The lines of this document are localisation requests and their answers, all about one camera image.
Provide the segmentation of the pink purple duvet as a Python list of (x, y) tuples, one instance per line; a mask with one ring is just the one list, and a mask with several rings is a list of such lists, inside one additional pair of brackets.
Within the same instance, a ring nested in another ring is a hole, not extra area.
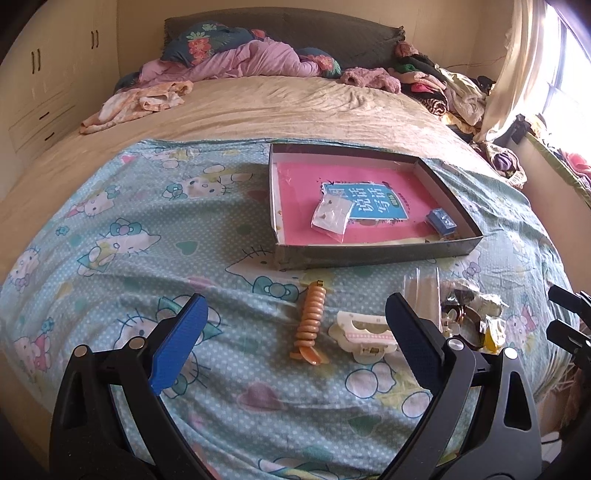
[(317, 63), (301, 60), (290, 45), (266, 39), (214, 54), (192, 67), (163, 60), (147, 62), (141, 68), (137, 85), (255, 76), (308, 78), (321, 77), (322, 72)]

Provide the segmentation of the dark grey headboard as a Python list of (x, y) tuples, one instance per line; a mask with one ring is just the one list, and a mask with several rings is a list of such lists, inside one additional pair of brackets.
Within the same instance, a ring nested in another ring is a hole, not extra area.
[(339, 62), (343, 70), (353, 67), (388, 68), (394, 47), (406, 39), (402, 27), (391, 27), (334, 12), (288, 7), (245, 7), (213, 10), (164, 21), (164, 42), (169, 43), (194, 24), (217, 21), (228, 27), (266, 32), (276, 41), (295, 49), (315, 47)]

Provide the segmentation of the cream curtain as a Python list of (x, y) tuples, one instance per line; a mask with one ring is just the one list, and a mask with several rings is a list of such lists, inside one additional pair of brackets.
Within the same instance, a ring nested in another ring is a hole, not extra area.
[(546, 1), (516, 1), (504, 65), (486, 104), (476, 141), (492, 141), (519, 114), (539, 113), (557, 71), (561, 22)]

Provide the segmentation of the fuzzy pink garment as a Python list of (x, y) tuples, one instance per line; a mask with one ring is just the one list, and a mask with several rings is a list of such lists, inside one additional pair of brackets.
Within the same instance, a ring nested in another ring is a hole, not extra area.
[(383, 90), (393, 94), (399, 94), (402, 90), (400, 81), (384, 68), (349, 68), (342, 72), (339, 80), (342, 84)]

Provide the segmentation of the cream white hair claw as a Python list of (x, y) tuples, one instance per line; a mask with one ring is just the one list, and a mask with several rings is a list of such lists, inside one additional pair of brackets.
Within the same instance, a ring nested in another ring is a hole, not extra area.
[(360, 364), (374, 364), (398, 350), (386, 317), (380, 315), (339, 311), (329, 336)]

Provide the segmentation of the bag dark jewelry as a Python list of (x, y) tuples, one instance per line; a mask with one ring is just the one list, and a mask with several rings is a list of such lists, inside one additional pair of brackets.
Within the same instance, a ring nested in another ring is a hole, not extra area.
[(486, 294), (466, 279), (444, 280), (441, 284), (442, 312), (448, 306), (460, 309), (460, 336), (483, 338), (487, 318), (500, 318), (508, 305), (498, 294)]

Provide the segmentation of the peach white garment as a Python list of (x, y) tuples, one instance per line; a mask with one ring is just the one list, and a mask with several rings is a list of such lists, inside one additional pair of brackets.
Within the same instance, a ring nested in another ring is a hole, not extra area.
[(81, 122), (79, 133), (97, 133), (182, 105), (183, 97), (190, 94), (192, 88), (192, 82), (183, 81), (118, 92), (106, 100), (99, 111)]

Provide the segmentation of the clothes heap by window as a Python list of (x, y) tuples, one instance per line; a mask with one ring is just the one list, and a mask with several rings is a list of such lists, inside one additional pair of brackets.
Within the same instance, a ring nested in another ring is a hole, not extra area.
[(509, 148), (492, 142), (472, 142), (470, 146), (510, 186), (522, 190), (527, 183), (527, 174), (519, 157)]

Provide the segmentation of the Hello Kitty teal bedsheet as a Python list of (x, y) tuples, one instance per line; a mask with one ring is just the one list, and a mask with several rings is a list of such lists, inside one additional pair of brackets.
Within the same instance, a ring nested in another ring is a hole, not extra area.
[(567, 286), (559, 254), (526, 197), (501, 181), (429, 166), (484, 237), (451, 259), (287, 271), (273, 265), (267, 200), (270, 145), (145, 140), (118, 153), (18, 252), (1, 288), (1, 346), (27, 390), (52, 408), (67, 359), (146, 336), (193, 293), (209, 317), (163, 402), (181, 433), (225, 479), (369, 479), (424, 413), (430, 393), (400, 354), (367, 364), (318, 339), (328, 363), (290, 359), (298, 307), (327, 283), (325, 321), (380, 314), (415, 273), (466, 280), (504, 304), (507, 343), (536, 397), (567, 355), (546, 338), (576, 318), (547, 298)]

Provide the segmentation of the earring card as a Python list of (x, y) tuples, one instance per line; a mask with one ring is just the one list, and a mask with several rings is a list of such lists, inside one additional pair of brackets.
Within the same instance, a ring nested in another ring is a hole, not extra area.
[(345, 240), (346, 228), (352, 212), (352, 201), (342, 196), (325, 193), (311, 216), (311, 229), (342, 243)]

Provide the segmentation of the dark shallow cardboard box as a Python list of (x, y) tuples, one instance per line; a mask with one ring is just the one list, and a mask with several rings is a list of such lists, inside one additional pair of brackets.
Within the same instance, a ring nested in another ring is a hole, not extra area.
[(281, 269), (464, 256), (483, 238), (427, 159), (276, 143), (269, 174), (274, 261)]

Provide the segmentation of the cream white wardrobe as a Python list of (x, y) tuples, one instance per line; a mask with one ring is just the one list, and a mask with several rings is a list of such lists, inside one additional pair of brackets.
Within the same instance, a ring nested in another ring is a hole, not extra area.
[(1, 64), (1, 196), (100, 109), (119, 78), (116, 1), (47, 1)]

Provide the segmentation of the clear plastic bag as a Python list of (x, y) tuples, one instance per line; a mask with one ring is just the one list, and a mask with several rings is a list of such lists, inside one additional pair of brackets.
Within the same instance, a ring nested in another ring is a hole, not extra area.
[(440, 332), (443, 331), (441, 283), (437, 267), (416, 268), (406, 275), (403, 296), (420, 318), (431, 321)]

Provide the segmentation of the pile of mixed clothes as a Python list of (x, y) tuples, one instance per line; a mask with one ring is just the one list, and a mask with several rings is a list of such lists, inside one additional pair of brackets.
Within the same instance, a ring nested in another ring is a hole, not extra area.
[(482, 127), (486, 104), (495, 81), (486, 76), (468, 77), (440, 67), (406, 41), (394, 46), (388, 69), (401, 91), (422, 104), (447, 125), (467, 135)]

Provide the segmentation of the pink book blue label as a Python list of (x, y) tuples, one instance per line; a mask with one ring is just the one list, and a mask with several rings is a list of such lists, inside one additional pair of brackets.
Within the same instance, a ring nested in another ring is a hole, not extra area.
[(413, 169), (287, 161), (276, 164), (280, 243), (365, 245), (433, 240), (438, 201)]

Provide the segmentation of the floral dark blue pillow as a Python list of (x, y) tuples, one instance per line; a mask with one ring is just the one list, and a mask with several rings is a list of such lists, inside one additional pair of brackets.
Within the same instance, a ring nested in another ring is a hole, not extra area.
[(260, 29), (228, 27), (214, 21), (199, 22), (169, 41), (163, 49), (160, 60), (191, 68), (217, 53), (264, 38), (266, 38), (266, 32)]

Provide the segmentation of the small blue box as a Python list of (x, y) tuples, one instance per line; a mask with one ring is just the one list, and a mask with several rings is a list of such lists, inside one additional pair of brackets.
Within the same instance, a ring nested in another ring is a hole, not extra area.
[(426, 222), (444, 238), (455, 235), (458, 230), (456, 222), (443, 208), (431, 210), (426, 215)]

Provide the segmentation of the cream pearl hair clip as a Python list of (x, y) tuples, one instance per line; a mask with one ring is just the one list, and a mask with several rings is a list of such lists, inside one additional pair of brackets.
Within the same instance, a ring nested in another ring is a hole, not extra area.
[(460, 309), (448, 306), (442, 312), (442, 332), (446, 338), (460, 334)]

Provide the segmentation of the orange spiral hair clip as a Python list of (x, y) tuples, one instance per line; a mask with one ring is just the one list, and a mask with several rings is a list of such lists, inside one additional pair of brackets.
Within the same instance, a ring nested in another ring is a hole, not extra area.
[(327, 357), (315, 347), (325, 312), (325, 298), (327, 290), (322, 280), (308, 285), (300, 323), (294, 335), (294, 350), (290, 352), (291, 359), (303, 360), (312, 366), (328, 363)]

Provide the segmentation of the beige bed cover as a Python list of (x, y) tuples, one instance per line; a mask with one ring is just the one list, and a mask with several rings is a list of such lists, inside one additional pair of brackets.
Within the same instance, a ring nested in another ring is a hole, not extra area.
[(403, 94), (322, 78), (249, 77), (194, 85), (183, 104), (103, 132), (72, 132), (27, 167), (1, 202), (1, 274), (104, 163), (142, 139), (313, 139), (438, 158), (491, 176), (492, 168)]

